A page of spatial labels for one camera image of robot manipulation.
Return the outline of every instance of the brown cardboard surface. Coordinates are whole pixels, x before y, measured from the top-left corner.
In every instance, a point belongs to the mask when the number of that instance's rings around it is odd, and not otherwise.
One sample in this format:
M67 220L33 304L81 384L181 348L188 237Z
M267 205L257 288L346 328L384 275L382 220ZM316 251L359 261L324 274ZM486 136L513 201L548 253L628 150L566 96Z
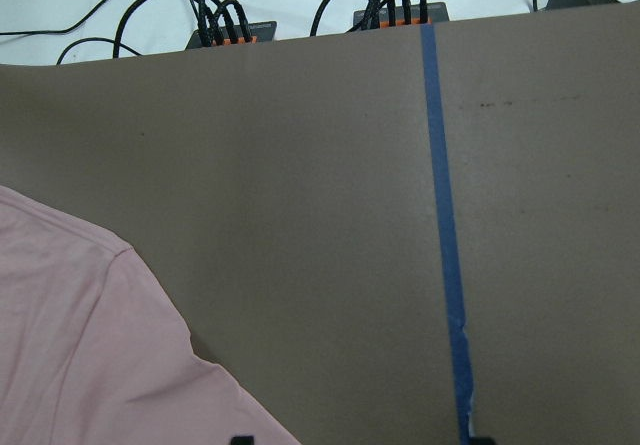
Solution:
M438 25L476 380L500 444L640 440L640 4Z
M457 443L419 28L0 87L0 183L132 243L303 443Z

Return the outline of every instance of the pink shirt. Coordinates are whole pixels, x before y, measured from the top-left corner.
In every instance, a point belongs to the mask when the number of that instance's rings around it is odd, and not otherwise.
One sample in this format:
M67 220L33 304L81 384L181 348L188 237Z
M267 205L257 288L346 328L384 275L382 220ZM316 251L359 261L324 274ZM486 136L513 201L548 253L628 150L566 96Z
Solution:
M133 248L0 187L0 444L293 438L189 330Z

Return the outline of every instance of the painter's tape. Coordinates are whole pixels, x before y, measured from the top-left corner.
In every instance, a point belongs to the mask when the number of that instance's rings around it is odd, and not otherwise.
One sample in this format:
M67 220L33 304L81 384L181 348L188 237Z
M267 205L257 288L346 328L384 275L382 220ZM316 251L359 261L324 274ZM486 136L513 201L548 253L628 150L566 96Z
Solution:
M469 344L465 333L466 317L453 212L453 196L451 192L451 180L449 178L447 142L444 134L436 37L433 25L423 25L421 29L424 81L427 95L427 119L429 121L429 142L431 144L431 164L433 168L433 184L438 214L442 275L447 302L449 341L451 344L453 376L455 380L458 425L460 428L460 442L462 445L467 445L469 443L473 376L471 373L471 360L469 359Z

